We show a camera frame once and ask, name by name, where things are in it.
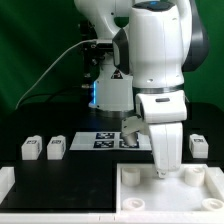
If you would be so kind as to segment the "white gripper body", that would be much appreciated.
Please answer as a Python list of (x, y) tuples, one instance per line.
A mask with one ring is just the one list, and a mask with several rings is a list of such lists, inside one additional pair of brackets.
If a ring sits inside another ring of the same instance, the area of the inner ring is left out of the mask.
[(182, 161), (182, 123), (149, 125), (149, 137), (157, 171), (167, 173), (178, 170)]

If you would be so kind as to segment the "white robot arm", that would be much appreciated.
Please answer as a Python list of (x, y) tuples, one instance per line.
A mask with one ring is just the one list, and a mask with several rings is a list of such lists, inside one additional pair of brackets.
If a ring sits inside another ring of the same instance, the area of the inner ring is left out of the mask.
[(89, 107), (124, 116), (122, 137), (149, 137), (160, 177), (181, 166), (187, 119), (184, 77), (208, 55), (195, 0), (74, 0), (93, 26), (102, 54)]

